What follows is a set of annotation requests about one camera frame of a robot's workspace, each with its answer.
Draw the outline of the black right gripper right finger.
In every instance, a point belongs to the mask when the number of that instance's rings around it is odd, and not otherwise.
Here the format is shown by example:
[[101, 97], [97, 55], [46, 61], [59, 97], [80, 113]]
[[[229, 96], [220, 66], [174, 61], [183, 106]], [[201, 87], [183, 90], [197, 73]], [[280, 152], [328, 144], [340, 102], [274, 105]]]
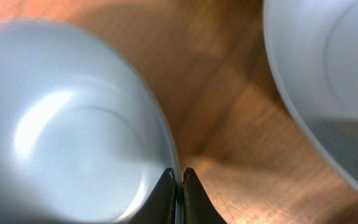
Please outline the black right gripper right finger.
[[226, 224], [211, 203], [194, 169], [188, 167], [183, 173], [184, 223]]

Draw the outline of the light grey small bowl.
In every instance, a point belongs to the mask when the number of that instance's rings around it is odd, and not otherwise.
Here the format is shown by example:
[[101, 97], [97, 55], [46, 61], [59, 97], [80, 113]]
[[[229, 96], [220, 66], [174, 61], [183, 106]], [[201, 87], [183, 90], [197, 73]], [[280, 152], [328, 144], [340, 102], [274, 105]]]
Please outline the light grey small bowl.
[[117, 51], [64, 22], [0, 21], [0, 223], [126, 223], [168, 168], [167, 121]]

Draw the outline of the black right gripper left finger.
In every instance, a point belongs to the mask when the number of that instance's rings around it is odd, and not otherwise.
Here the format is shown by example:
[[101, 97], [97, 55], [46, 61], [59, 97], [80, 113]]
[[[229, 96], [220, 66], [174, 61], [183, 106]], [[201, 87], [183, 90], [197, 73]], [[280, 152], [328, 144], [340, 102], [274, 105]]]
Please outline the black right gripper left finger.
[[174, 224], [176, 204], [177, 184], [173, 169], [167, 168], [129, 224]]

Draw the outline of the white small bowl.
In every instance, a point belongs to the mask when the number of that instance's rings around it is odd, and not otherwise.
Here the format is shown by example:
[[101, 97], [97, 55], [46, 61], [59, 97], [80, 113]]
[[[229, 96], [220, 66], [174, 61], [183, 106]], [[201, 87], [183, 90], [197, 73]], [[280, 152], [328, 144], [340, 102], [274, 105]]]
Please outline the white small bowl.
[[265, 1], [263, 19], [285, 106], [358, 191], [358, 0]]

